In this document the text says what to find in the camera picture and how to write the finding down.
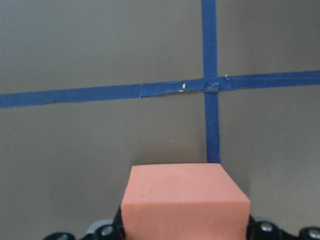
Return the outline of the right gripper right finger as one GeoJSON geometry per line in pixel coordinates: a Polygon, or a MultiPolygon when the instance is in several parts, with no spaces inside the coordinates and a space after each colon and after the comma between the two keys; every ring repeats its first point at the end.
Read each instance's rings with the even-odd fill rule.
{"type": "Polygon", "coordinates": [[[299,230],[297,235],[290,234],[276,224],[265,219],[249,216],[246,233],[247,240],[319,240],[320,228],[307,226],[299,230]]]}

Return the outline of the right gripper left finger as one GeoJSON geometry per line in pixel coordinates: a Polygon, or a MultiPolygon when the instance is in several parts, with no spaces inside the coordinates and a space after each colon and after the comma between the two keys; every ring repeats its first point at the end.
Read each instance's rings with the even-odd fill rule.
{"type": "MultiPolygon", "coordinates": [[[[124,240],[126,238],[121,208],[119,207],[113,220],[103,219],[92,223],[80,240],[124,240]]],[[[70,232],[54,232],[43,238],[44,240],[77,240],[70,232]]]]}

